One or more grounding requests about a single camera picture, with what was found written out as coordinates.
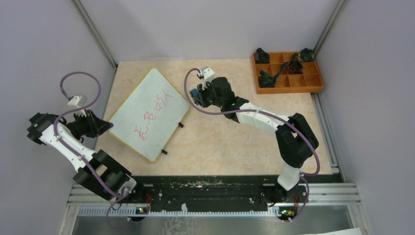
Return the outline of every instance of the chinese characters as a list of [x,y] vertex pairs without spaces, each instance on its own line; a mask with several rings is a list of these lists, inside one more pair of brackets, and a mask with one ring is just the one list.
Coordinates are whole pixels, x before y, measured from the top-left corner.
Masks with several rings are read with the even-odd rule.
[[[154,109],[157,112],[162,110],[164,107],[167,107],[167,101],[170,98],[173,98],[171,95],[168,95],[164,89],[162,89],[162,91],[163,93],[161,94],[160,92],[161,95],[157,95],[156,99],[154,100],[154,104],[155,104]],[[147,120],[147,125],[150,125],[152,121],[156,120],[156,117],[154,116],[154,114],[150,113],[149,111],[145,112],[145,114],[143,114],[143,117],[144,117],[144,121]],[[137,125],[135,126],[135,129],[133,131],[138,133],[138,136],[140,139],[145,140],[145,135],[148,132],[148,126],[145,127],[145,132],[142,131],[142,128],[137,129]]]

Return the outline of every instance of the beige tiled floor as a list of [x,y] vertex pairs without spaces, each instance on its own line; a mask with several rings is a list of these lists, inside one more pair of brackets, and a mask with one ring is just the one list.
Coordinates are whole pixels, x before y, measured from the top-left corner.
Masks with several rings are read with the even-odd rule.
[[[184,94],[183,81],[187,71],[204,66],[212,68],[216,76],[226,77],[235,95],[257,106],[278,114],[303,114],[320,142],[317,148],[320,173],[332,173],[310,94],[257,95],[249,59],[121,62],[104,119],[109,119],[150,68],[158,68]],[[188,89],[195,88],[199,82],[196,73],[191,74]],[[217,107],[207,110],[219,112]],[[275,136],[223,116],[199,113],[192,108],[184,117],[183,124],[185,127],[177,129],[165,147],[168,155],[159,155],[155,162],[140,156],[108,132],[98,138],[96,149],[106,151],[134,175],[249,175],[281,172],[283,160]],[[303,171],[314,172],[315,168],[315,161],[310,158],[303,166]]]

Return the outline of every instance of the red wire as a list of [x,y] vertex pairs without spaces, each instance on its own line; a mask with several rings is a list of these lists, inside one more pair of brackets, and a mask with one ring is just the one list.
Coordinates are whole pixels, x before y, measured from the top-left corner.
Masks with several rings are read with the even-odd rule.
[[294,209],[297,210],[298,207],[298,198],[297,195],[294,195]]
[[145,204],[147,206],[147,212],[148,212],[148,209],[150,209],[150,206],[151,206],[151,203],[152,203],[153,196],[151,194],[147,194],[147,196],[148,196],[148,198],[147,198],[147,201],[145,202]]

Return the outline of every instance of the white wall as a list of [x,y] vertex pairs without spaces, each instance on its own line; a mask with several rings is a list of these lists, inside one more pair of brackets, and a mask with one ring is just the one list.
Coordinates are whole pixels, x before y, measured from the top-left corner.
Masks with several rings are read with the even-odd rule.
[[337,0],[82,0],[116,61],[313,48]]
[[415,1],[350,1],[318,55],[346,176],[375,235],[414,234]]
[[[90,72],[105,92],[112,69],[70,0],[1,1],[0,31],[0,234],[56,234],[75,171],[26,137],[28,119],[67,110],[59,90],[66,73]],[[74,80],[68,92],[92,99],[95,84]],[[103,101],[93,110],[101,113]]]

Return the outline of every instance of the wooden tray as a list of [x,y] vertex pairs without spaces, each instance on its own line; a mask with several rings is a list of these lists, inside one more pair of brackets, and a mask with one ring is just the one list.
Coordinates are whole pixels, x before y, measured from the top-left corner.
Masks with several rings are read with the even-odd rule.
[[293,74],[286,69],[278,77],[275,87],[262,88],[259,86],[259,71],[263,70],[275,76],[284,62],[291,60],[295,52],[271,52],[269,64],[255,63],[254,54],[251,56],[252,71],[254,73],[254,83],[257,94],[280,94],[280,93],[316,93],[324,89],[324,83],[320,76],[319,67],[316,61],[302,62],[302,73]]

